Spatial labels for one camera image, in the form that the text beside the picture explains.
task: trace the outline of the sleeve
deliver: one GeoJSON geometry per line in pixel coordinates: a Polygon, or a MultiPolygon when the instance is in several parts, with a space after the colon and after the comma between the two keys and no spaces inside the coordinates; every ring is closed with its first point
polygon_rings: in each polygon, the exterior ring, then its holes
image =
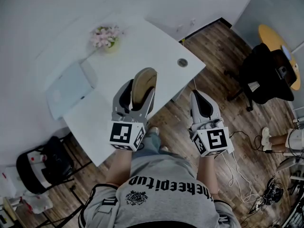
{"type": "Polygon", "coordinates": [[[235,217],[232,208],[221,200],[214,200],[214,205],[219,214],[219,228],[241,228],[241,225],[235,217]]]}
{"type": "Polygon", "coordinates": [[[80,228],[111,227],[109,224],[114,223],[119,205],[116,190],[116,186],[109,184],[98,184],[92,189],[78,217],[80,228]]]}

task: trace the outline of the white shorts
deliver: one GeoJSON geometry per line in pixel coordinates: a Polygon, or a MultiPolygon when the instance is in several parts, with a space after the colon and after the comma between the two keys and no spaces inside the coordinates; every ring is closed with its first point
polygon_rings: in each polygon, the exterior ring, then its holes
{"type": "Polygon", "coordinates": [[[304,129],[289,129],[286,140],[286,148],[292,148],[293,150],[304,149],[303,144],[304,129]]]}

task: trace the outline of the person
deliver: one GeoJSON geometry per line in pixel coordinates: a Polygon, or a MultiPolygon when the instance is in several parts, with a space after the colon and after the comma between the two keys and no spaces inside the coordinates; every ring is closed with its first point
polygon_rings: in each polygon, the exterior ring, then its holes
{"type": "Polygon", "coordinates": [[[159,128],[148,130],[136,152],[116,150],[106,184],[96,185],[79,215],[81,228],[240,228],[219,198],[214,156],[190,163],[161,148],[159,128]]]}
{"type": "Polygon", "coordinates": [[[271,152],[288,152],[289,149],[301,151],[304,149],[304,129],[289,129],[288,133],[272,137],[268,127],[262,130],[263,151],[271,152]]]}

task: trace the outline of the blue object on table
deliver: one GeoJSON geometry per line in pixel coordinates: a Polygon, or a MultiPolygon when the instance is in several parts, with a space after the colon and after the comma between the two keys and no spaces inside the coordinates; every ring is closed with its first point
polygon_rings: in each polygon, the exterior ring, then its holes
{"type": "Polygon", "coordinates": [[[286,48],[286,46],[281,45],[281,49],[284,52],[285,56],[288,58],[288,60],[291,61],[291,54],[289,50],[286,48]]]}
{"type": "Polygon", "coordinates": [[[63,117],[93,88],[82,67],[78,63],[70,65],[46,91],[47,103],[53,118],[58,120],[63,117]]]}

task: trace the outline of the white paper on chair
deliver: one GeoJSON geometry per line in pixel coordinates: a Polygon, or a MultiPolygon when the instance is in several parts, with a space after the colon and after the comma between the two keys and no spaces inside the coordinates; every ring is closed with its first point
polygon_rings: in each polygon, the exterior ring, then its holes
{"type": "Polygon", "coordinates": [[[252,92],[254,92],[257,88],[260,87],[260,84],[255,81],[253,83],[248,84],[249,88],[251,89],[252,92]]]}

